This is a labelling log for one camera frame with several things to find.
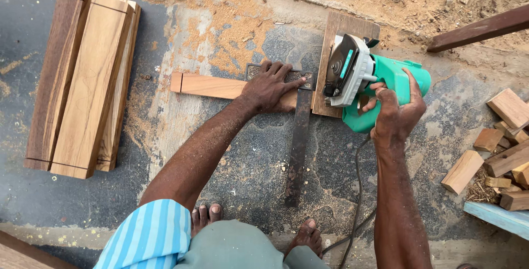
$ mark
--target green cloth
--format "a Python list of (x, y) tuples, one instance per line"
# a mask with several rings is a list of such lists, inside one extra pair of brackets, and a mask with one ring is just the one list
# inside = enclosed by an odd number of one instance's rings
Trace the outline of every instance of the green cloth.
[(191, 239), (189, 251), (175, 269), (328, 269), (308, 246), (297, 246), (283, 262), (283, 253), (253, 225), (220, 220)]

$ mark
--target blue painted wood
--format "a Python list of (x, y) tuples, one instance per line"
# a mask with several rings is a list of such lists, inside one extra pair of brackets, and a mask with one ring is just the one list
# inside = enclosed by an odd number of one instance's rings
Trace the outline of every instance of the blue painted wood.
[(498, 205), (478, 202), (465, 202), (463, 210), (529, 240), (529, 210), (507, 211)]

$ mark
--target bare foot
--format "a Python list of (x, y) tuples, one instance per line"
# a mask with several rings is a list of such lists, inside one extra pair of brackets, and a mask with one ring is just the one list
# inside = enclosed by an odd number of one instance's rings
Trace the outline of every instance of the bare foot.
[(201, 205), (198, 209), (193, 209), (191, 213), (191, 238), (202, 230), (206, 225), (222, 219), (222, 206), (213, 204), (209, 208), (209, 219), (207, 216), (206, 205)]
[(323, 257), (322, 254), (322, 238), (321, 238), (320, 230), (316, 229), (316, 222), (314, 219), (309, 218), (307, 219), (299, 229), (298, 234), (292, 239), (292, 243), (290, 243), (290, 247), (287, 250), (287, 253), (285, 253), (285, 257), (287, 257), (287, 254), (296, 246), (303, 246), (306, 245), (312, 249), (312, 251), (321, 259)]

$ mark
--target man's left hand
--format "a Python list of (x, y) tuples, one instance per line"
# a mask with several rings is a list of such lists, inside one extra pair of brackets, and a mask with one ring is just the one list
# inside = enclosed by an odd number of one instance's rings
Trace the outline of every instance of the man's left hand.
[(307, 79), (301, 77), (296, 81), (284, 83), (285, 76), (290, 70), (292, 70), (291, 64), (284, 65), (281, 62), (264, 61), (259, 74), (246, 83), (238, 99), (243, 99), (245, 104), (255, 109), (255, 113), (290, 112), (294, 110), (295, 107), (284, 105), (279, 100), (285, 93), (305, 84)]

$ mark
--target dark wooden beam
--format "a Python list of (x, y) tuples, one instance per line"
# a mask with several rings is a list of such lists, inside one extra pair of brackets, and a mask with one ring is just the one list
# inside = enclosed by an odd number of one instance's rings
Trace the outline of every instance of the dark wooden beam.
[(440, 52), (528, 28), (529, 4), (434, 36), (427, 51)]

